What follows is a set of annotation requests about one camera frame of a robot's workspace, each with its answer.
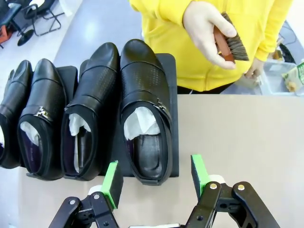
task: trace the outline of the screw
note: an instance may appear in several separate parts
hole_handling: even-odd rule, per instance
[[[216,184],[210,184],[211,189],[216,189],[218,186]]]
[[[245,189],[245,186],[240,184],[238,187],[237,187],[238,190],[240,191],[243,191]]]

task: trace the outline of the tabletop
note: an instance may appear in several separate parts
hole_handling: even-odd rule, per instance
[[[304,102],[297,97],[179,95],[180,176],[144,186],[125,178],[119,225],[185,224],[197,203],[190,155],[201,154],[209,174],[232,186],[252,184],[282,228],[303,227]],[[89,182],[41,181],[26,170],[0,168],[0,227],[47,228],[66,197],[84,199],[103,177]],[[235,228],[218,213],[215,228]]]

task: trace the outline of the purple shoe lining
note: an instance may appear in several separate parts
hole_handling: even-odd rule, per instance
[[[39,151],[39,147],[29,140],[27,134],[24,131],[21,131],[21,135],[25,146],[29,167],[32,173],[36,173],[38,172],[41,164],[41,153]]]
[[[127,140],[127,148],[128,148],[128,152],[130,153],[130,157],[133,160],[133,156],[134,156],[134,142],[133,142],[133,140]]]
[[[2,143],[0,143],[0,158],[2,157],[3,155],[3,151],[4,151],[4,148],[2,147]]]
[[[68,124],[65,124],[65,138],[63,140],[63,163],[68,175],[77,175],[74,167],[75,137],[71,136]]]

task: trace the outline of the shoe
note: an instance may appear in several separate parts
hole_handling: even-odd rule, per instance
[[[44,180],[63,176],[60,129],[66,104],[67,95],[57,69],[49,60],[40,60],[18,123],[18,142],[29,176]]]
[[[13,169],[20,166],[20,149],[17,138],[17,124],[30,92],[33,72],[29,61],[23,60],[16,71],[12,70],[0,104],[0,166]]]
[[[128,41],[122,51],[121,60],[122,103],[121,125],[124,135],[140,119],[134,114],[144,112],[144,118],[150,116],[158,126],[153,133],[139,133],[132,139],[125,137],[127,157],[134,176],[146,185],[161,185],[172,171],[171,116],[169,86],[162,65],[151,48],[143,41]]]
[[[100,46],[80,67],[79,85],[65,108],[61,161],[65,177],[92,180],[106,165],[118,97],[119,53],[113,43]]]

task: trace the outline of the shoe brush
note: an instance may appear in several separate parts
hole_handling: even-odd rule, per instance
[[[222,13],[222,16],[232,24],[227,13]],[[233,38],[226,37],[216,26],[214,26],[213,34],[218,50],[226,61],[234,63],[235,60],[249,61],[246,49],[238,34]]]

